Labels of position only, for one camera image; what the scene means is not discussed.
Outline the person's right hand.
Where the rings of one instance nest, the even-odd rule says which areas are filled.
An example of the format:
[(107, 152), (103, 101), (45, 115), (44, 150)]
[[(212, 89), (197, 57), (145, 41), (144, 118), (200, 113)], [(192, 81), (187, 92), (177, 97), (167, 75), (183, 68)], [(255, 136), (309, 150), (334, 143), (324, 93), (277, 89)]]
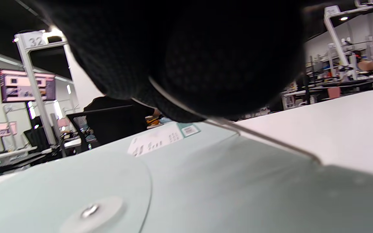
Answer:
[(265, 106), (304, 66), (302, 0), (35, 0), (97, 89), (179, 122)]

